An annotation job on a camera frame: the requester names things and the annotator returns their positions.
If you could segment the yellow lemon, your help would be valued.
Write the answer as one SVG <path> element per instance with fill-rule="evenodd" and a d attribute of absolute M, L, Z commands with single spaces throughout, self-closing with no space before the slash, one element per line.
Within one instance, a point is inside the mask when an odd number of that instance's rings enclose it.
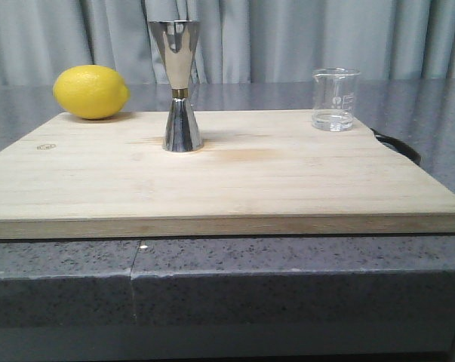
<path fill-rule="evenodd" d="M 122 76 L 109 67 L 74 66 L 62 72 L 54 82 L 53 95 L 69 113 L 97 120 L 120 112 L 130 98 Z"/>

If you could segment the steel double jigger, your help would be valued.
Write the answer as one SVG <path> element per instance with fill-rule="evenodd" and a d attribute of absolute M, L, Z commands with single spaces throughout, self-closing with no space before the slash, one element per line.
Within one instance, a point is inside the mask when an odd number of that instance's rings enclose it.
<path fill-rule="evenodd" d="M 163 142 L 163 149 L 169 152 L 193 152 L 203 146 L 189 99 L 199 26 L 193 20 L 149 23 L 171 86 L 172 101 Z"/>

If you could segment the wooden cutting board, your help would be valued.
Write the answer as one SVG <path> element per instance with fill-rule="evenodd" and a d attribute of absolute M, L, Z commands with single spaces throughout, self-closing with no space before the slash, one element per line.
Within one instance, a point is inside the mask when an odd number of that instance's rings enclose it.
<path fill-rule="evenodd" d="M 452 191 L 311 115 L 199 112 L 203 147 L 174 153 L 163 112 L 59 114 L 0 151 L 0 239 L 455 232 Z"/>

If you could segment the small glass beaker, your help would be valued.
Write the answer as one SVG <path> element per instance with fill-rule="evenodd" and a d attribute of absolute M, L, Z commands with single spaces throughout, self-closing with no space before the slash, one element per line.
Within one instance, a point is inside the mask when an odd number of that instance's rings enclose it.
<path fill-rule="evenodd" d="M 337 67 L 313 71 L 313 127 L 330 132 L 352 128 L 360 74 L 357 69 Z"/>

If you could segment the grey curtain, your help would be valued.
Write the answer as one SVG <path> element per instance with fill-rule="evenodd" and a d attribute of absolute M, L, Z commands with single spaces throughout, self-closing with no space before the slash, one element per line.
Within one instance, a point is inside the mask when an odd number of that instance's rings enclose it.
<path fill-rule="evenodd" d="M 199 83 L 455 78 L 455 1 L 0 1 L 0 86 L 49 85 L 99 64 L 131 84 L 167 78 L 149 23 L 201 24 Z"/>

